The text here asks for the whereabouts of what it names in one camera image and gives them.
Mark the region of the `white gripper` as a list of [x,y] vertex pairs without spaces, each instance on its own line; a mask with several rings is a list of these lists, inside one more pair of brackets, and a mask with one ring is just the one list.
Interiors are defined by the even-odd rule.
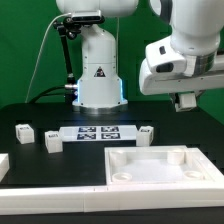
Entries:
[[143,60],[139,74],[139,88],[144,95],[224,88],[224,54],[215,58],[209,72],[192,77],[174,73],[152,74],[146,60]]

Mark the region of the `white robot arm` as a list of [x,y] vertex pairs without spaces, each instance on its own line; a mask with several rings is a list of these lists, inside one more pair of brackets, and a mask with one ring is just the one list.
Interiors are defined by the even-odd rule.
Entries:
[[[145,48],[139,74],[145,95],[168,93],[175,109],[189,111],[203,91],[224,87],[224,56],[218,54],[224,28],[224,0],[148,0],[172,34]],[[116,72],[116,41],[99,24],[131,15],[139,0],[56,0],[65,36],[82,36],[83,74],[76,84],[76,110],[110,113],[127,105]]]

